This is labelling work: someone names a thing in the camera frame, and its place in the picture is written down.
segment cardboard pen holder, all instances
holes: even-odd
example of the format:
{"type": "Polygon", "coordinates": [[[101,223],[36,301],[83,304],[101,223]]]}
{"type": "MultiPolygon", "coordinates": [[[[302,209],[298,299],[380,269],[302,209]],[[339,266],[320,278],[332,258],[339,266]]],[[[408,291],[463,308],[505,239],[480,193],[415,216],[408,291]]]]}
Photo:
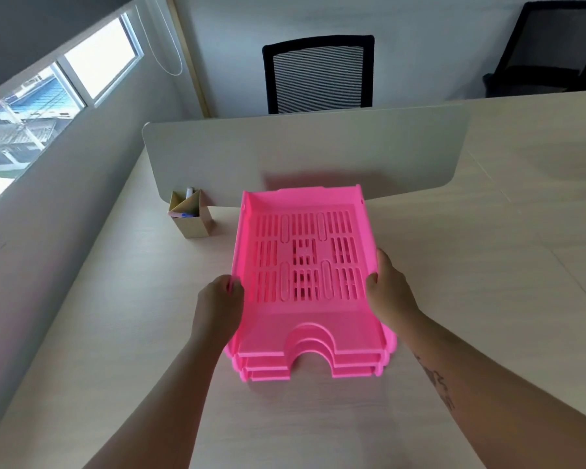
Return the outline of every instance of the cardboard pen holder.
{"type": "Polygon", "coordinates": [[[186,212],[193,214],[194,217],[172,217],[171,219],[185,238],[208,237],[211,234],[213,219],[209,208],[203,203],[202,191],[198,189],[188,199],[184,199],[184,197],[185,195],[182,193],[172,192],[172,197],[169,200],[169,211],[186,212]]]}

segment hand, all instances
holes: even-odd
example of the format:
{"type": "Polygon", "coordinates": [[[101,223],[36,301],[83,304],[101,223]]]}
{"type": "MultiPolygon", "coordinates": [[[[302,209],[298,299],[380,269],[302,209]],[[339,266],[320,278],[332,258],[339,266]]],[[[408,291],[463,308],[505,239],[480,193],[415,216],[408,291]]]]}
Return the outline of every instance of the hand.
{"type": "Polygon", "coordinates": [[[239,328],[243,315],[244,290],[239,280],[221,275],[197,295],[191,339],[213,345],[221,351],[239,328]]]}
{"type": "Polygon", "coordinates": [[[376,317],[395,331],[396,318],[404,313],[419,311],[410,286],[403,273],[393,268],[391,259],[377,250],[378,273],[367,277],[367,300],[376,317]]]}

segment office chair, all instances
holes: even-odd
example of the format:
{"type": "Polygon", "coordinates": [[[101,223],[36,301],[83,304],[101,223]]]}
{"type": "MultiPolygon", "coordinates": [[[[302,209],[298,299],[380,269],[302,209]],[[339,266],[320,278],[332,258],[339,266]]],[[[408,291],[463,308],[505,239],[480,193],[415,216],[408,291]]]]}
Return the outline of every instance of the office chair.
{"type": "Polygon", "coordinates": [[[373,36],[318,36],[262,48],[270,114],[370,107],[373,36]]]}
{"type": "Polygon", "coordinates": [[[486,97],[586,91],[586,0],[523,5],[486,97]]]}

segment arm tattoo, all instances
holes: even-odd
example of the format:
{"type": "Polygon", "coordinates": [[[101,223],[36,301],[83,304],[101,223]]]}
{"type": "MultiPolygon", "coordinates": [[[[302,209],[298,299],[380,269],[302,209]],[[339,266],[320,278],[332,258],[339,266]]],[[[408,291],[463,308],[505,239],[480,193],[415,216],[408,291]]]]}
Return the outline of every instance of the arm tattoo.
{"type": "Polygon", "coordinates": [[[455,405],[453,404],[451,397],[449,396],[449,388],[445,383],[445,378],[437,371],[437,370],[430,370],[425,365],[421,363],[421,358],[415,354],[417,361],[423,367],[423,370],[426,372],[427,377],[430,379],[432,385],[436,388],[440,399],[445,403],[445,406],[449,411],[455,409],[455,405]]]}

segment desk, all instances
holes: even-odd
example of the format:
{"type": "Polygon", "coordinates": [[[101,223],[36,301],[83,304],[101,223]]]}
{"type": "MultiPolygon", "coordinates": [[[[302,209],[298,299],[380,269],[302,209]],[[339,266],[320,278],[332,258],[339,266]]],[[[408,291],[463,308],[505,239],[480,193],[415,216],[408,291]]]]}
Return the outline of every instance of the desk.
{"type": "MultiPolygon", "coordinates": [[[[377,243],[425,312],[586,413],[586,92],[466,103],[453,181],[369,201],[377,243]]],[[[0,469],[80,468],[185,343],[239,211],[187,241],[165,210],[144,153],[2,421],[0,469]]],[[[248,385],[222,356],[193,467],[482,468],[406,347],[381,378],[296,366],[248,385]]]]}

